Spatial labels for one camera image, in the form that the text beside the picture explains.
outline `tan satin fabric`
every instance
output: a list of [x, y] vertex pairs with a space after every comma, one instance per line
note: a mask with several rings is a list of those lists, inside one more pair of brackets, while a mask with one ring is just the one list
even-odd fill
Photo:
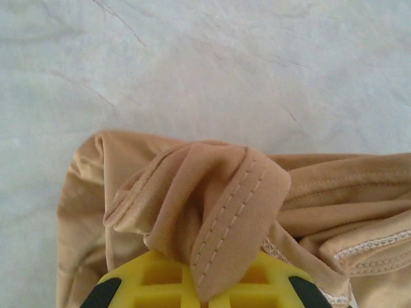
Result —
[[411, 154], [264, 155], [104, 132], [75, 154], [58, 206], [57, 307], [79, 307], [146, 246], [191, 266], [203, 301], [257, 252], [307, 271], [334, 307], [411, 307]]

